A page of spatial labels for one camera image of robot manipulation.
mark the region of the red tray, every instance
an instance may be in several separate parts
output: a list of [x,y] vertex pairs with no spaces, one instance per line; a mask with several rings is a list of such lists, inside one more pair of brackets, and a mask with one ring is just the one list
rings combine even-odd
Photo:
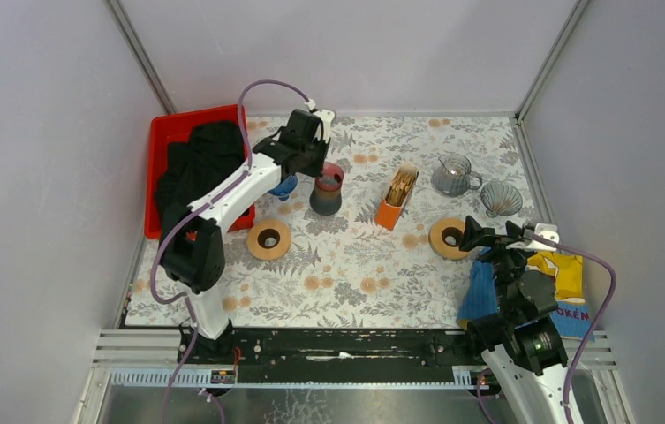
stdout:
[[[161,217],[155,206],[155,189],[158,179],[168,168],[169,143],[186,143],[192,128],[197,125],[215,121],[233,121],[238,124],[238,105],[232,104],[220,108],[196,110],[194,112],[177,113],[157,117],[150,124],[150,159],[147,164],[147,200],[145,203],[145,237],[159,239],[161,237]],[[254,225],[254,205],[252,205],[229,231],[246,230]]]

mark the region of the gray wall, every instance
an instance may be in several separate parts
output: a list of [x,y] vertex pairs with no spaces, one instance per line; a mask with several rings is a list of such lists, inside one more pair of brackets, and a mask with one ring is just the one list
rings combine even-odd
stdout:
[[619,273],[605,328],[638,422],[663,423],[665,2],[593,2],[527,128],[562,239]]
[[71,418],[161,113],[103,1],[0,2],[0,423]]
[[[574,0],[123,0],[179,110],[284,80],[342,112],[516,109]],[[250,113],[298,97],[253,90]]]

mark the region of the blue cloth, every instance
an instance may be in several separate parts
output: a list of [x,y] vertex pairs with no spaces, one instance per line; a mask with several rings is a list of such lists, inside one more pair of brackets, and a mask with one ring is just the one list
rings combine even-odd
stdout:
[[285,179],[282,183],[278,184],[277,187],[268,191],[267,193],[277,196],[281,201],[287,201],[288,197],[293,193],[293,190],[296,189],[298,185],[298,177],[291,175]]
[[[494,271],[489,263],[475,261],[470,269],[470,288],[457,313],[460,327],[467,329],[467,322],[495,313]],[[550,315],[561,337],[582,338],[589,329],[589,308],[586,304],[571,304],[558,300],[558,310]]]

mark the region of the table surface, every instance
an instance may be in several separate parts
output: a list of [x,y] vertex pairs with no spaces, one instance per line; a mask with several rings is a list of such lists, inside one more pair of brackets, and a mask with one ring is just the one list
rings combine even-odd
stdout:
[[[252,118],[252,143],[273,133],[285,117]],[[328,161],[344,172],[343,206],[319,216],[308,205],[314,186],[301,176],[287,201],[264,195],[256,203],[259,222],[288,224],[292,244],[277,261],[259,261],[246,248],[247,231],[224,238],[226,267],[218,283],[223,308],[235,326],[455,328],[467,293],[475,253],[460,261],[437,255],[427,240],[443,217],[473,215],[502,231],[506,219],[536,219],[533,198],[507,117],[341,117],[333,126]],[[437,158],[461,154],[484,182],[507,181],[521,193],[517,215],[488,218],[480,190],[440,195],[430,184]],[[402,161],[420,175],[393,231],[374,222],[385,187]],[[148,277],[157,249],[149,240],[123,311],[125,326],[173,326],[188,319],[185,304],[157,304]],[[177,294],[162,268],[162,296]]]

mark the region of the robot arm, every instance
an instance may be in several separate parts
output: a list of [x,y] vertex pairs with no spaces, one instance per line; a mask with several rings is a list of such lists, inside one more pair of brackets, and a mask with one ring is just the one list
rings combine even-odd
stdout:
[[314,101],[306,106],[309,110],[291,113],[277,138],[267,137],[254,147],[251,169],[242,165],[215,190],[188,206],[171,205],[163,214],[165,237],[191,211],[211,205],[177,233],[161,259],[166,275],[179,282],[182,292],[189,296],[197,328],[207,339],[216,340],[229,325],[219,287],[215,284],[225,268],[223,236],[230,225],[288,176],[321,175],[335,112],[317,110]]
[[[519,227],[506,223],[506,235],[481,228],[468,216],[460,249],[490,247],[479,261],[494,271],[499,311],[468,324],[472,348],[491,368],[518,422],[565,423],[563,384],[568,368],[561,336],[550,320],[558,308],[553,280],[539,271],[526,270],[526,259],[554,247],[532,239],[537,234],[559,242],[555,225],[538,223]],[[569,409],[575,423],[582,418],[573,391]]]

